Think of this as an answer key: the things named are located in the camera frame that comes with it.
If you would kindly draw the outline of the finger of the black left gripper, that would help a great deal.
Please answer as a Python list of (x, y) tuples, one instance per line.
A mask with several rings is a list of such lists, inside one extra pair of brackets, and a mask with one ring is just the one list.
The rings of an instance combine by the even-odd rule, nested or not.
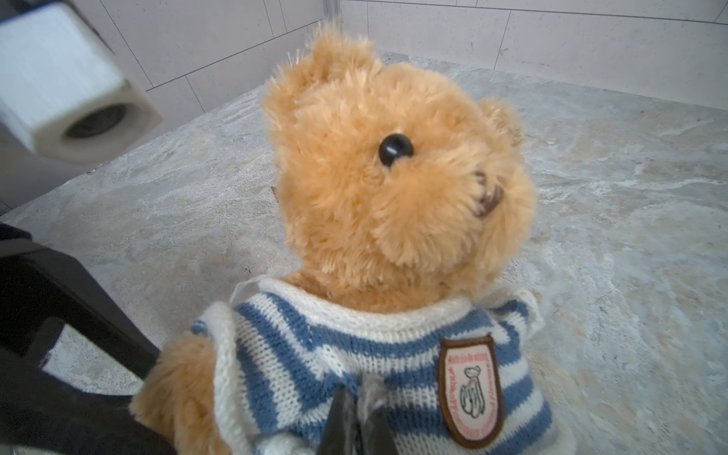
[(70, 325), (139, 378), (159, 349), (75, 258), (26, 239), (1, 243), (1, 347), (40, 362)]

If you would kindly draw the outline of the brown plush teddy bear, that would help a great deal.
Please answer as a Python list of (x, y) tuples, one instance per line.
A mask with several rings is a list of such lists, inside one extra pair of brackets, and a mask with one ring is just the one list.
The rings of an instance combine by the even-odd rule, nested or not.
[[(275, 195), (299, 270), (274, 279), (340, 306), (395, 314), (478, 303), (528, 239), (536, 190), (514, 112), (444, 75), (383, 64), (322, 27), (270, 82)], [(235, 454), (214, 417), (215, 349), (190, 329), (131, 404), (180, 454)]]

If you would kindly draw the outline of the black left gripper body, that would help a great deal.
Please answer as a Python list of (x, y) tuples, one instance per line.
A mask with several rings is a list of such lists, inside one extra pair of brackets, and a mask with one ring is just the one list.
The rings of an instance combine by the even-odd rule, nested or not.
[[(30, 233), (3, 225), (1, 243), (13, 239), (33, 242)], [(2, 445), (59, 454), (175, 452), (170, 442), (132, 417), (130, 396), (82, 392), (46, 373), (46, 356), (36, 363), (1, 347)]]

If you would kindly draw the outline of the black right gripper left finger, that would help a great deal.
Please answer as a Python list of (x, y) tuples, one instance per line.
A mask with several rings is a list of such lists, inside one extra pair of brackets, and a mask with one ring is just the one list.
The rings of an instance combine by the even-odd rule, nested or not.
[(339, 386), (334, 395), (318, 455), (354, 455), (358, 438), (356, 396), (345, 386)]

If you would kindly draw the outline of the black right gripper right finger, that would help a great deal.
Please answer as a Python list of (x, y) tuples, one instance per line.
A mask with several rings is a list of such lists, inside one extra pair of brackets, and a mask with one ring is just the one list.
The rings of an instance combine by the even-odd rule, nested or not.
[(388, 423), (388, 389), (378, 375), (362, 375), (358, 407), (361, 453), (364, 455), (398, 455), (394, 434)]

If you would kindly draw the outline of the blue white striped knit sweater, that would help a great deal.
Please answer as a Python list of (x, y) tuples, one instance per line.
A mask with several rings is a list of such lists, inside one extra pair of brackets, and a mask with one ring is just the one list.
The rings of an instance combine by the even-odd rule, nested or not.
[(543, 326), (527, 289), (395, 314), (356, 311), (265, 279), (193, 324), (215, 349), (214, 417), (235, 454), (311, 454), (335, 391), (380, 377), (402, 454), (572, 454), (521, 349)]

